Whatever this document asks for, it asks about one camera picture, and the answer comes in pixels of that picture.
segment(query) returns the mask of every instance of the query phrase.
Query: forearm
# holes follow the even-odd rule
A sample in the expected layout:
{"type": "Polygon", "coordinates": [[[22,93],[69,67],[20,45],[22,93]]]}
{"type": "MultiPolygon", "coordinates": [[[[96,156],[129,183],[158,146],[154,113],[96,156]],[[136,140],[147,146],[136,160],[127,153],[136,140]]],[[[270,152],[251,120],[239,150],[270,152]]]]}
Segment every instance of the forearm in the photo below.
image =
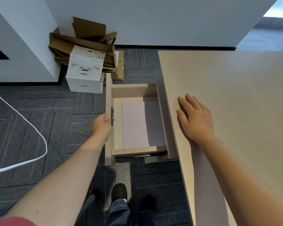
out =
{"type": "Polygon", "coordinates": [[[218,138],[208,138],[200,148],[238,225],[283,225],[283,203],[218,138]]]}
{"type": "Polygon", "coordinates": [[[74,225],[105,139],[91,136],[67,161],[30,190],[7,214],[38,226],[74,225]]]}

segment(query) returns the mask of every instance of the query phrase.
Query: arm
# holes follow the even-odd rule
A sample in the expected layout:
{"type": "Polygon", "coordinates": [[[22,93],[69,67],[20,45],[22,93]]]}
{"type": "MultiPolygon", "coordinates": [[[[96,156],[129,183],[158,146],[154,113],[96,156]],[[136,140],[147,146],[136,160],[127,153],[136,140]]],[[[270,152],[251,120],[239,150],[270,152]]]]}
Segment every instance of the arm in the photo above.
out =
{"type": "Polygon", "coordinates": [[[31,189],[5,216],[26,218],[37,226],[75,224],[83,205],[111,122],[102,114],[92,136],[61,166],[31,189]]]}
{"type": "Polygon", "coordinates": [[[237,225],[283,225],[283,203],[214,135],[210,110],[196,97],[179,97],[178,118],[211,164],[237,225]]]}

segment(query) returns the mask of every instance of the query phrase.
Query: red sleeve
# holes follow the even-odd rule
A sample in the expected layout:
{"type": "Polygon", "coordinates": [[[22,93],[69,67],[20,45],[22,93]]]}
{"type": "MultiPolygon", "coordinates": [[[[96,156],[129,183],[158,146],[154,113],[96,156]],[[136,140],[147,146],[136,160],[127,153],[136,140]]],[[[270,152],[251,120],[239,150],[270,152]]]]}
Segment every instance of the red sleeve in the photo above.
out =
{"type": "Polygon", "coordinates": [[[36,226],[30,220],[22,217],[12,216],[0,221],[0,226],[36,226]]]}

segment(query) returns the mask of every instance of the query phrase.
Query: sneaker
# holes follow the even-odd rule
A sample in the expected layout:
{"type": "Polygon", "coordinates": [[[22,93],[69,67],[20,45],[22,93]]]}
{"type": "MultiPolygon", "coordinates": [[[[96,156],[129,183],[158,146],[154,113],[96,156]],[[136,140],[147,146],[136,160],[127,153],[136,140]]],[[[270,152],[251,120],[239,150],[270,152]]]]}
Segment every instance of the sneaker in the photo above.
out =
{"type": "Polygon", "coordinates": [[[147,195],[143,198],[141,202],[141,212],[150,209],[152,212],[156,213],[156,199],[152,195],[147,195]]]}
{"type": "Polygon", "coordinates": [[[127,201],[128,194],[127,188],[123,183],[117,183],[113,186],[111,192],[111,201],[114,202],[118,199],[125,199],[127,201]]]}

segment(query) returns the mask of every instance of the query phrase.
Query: hand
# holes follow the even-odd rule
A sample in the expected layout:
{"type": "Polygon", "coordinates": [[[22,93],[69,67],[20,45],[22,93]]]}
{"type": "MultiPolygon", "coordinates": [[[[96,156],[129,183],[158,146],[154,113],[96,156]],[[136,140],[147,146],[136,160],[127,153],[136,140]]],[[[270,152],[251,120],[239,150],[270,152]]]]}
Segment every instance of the hand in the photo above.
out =
{"type": "Polygon", "coordinates": [[[93,122],[92,125],[92,135],[95,133],[103,136],[106,139],[108,139],[109,134],[111,132],[111,121],[106,120],[106,114],[99,115],[93,122]]]}
{"type": "Polygon", "coordinates": [[[201,145],[208,138],[214,137],[214,127],[211,111],[195,96],[186,95],[186,100],[178,97],[188,117],[182,110],[177,110],[180,123],[187,136],[201,145]]]}

